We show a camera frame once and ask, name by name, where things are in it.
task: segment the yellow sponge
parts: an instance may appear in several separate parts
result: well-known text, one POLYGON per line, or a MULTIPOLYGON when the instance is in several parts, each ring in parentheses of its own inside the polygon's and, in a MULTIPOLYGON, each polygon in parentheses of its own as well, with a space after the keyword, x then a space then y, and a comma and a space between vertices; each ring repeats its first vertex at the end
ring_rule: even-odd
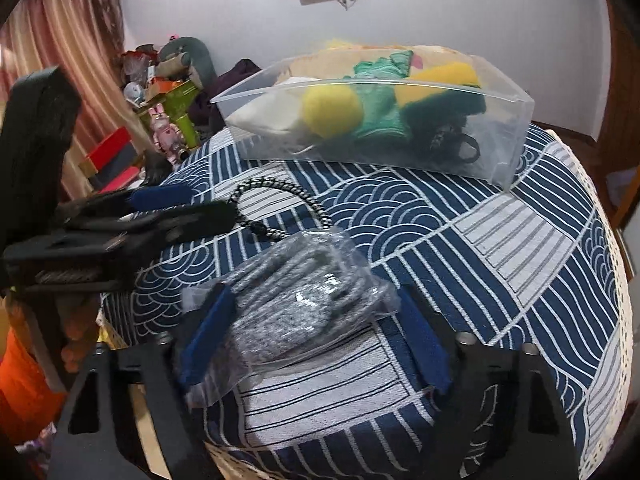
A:
POLYGON ((318 85, 302 97, 302 119, 309 129, 325 139, 348 134, 364 117, 362 102, 346 84, 318 85))
MULTIPOLYGON (((446 83, 450 85, 462 85, 462 86, 474 86, 480 88, 480 82, 478 81, 478 74, 469 63, 455 62, 446 65, 435 66, 433 68, 427 68, 418 72, 412 76, 409 76, 405 80, 413 81, 430 81, 434 83, 446 83)), ((411 85, 395 85, 396 100, 398 106, 403 108, 409 103, 415 101, 422 101, 427 97, 432 97, 436 94, 446 91, 443 88, 430 88, 426 86, 411 86, 411 85)))

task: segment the gray glove in plastic bag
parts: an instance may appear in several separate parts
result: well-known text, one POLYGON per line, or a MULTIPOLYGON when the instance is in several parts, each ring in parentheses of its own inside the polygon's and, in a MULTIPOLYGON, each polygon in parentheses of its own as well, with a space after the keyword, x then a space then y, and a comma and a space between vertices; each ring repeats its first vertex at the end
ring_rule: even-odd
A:
POLYGON ((236 295, 238 317, 202 383, 190 388, 192 408, 212 406, 252 372, 313 357, 400 307, 396 288, 371 273, 338 228, 302 231, 219 279, 183 289, 183 311, 199 308, 220 281, 236 295))

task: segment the round table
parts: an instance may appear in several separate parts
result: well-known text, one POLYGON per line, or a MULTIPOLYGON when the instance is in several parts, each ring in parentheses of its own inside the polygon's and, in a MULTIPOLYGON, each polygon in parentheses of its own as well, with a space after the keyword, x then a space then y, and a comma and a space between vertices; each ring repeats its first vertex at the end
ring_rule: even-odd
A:
MULTIPOLYGON (((609 449, 629 384, 631 308, 622 261, 593 184, 552 132, 530 127, 509 192, 439 173, 311 161, 242 160, 228 130, 167 183, 194 203, 225 199, 241 181, 273 176, 322 203, 395 285, 415 284, 455 330, 488 345, 542 350, 587 476, 609 449)), ((243 196, 252 219, 296 232, 316 227, 306 206, 271 189, 243 196)), ((133 294, 106 295, 103 313, 126 344, 175 326, 180 291, 265 250, 246 229, 164 251, 133 294)), ((482 455, 495 391, 462 473, 482 455)), ((433 387, 418 373, 397 321, 372 324, 284 372, 245 380, 193 415, 214 453, 284 478, 396 478, 432 427, 433 387)))

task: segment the yellow ball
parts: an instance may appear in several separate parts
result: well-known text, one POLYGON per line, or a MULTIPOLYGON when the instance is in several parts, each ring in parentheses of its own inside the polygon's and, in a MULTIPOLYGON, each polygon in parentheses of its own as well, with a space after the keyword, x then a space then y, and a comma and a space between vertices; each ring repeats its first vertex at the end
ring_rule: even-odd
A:
POLYGON ((302 97, 302 119, 309 129, 325 139, 348 134, 360 126, 364 110, 349 85, 312 86, 302 97))

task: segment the curtain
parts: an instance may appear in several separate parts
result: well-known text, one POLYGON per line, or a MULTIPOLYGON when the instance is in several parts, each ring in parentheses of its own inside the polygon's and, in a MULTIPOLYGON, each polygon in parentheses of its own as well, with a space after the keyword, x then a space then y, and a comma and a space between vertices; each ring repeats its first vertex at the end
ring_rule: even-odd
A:
POLYGON ((79 163, 120 126, 139 152, 152 148, 120 91, 123 36, 119 0, 21 0, 0 30, 0 45, 15 60, 12 70, 0 70, 0 102, 18 77, 53 65, 65 70, 82 98, 62 176, 72 200, 92 192, 79 163))

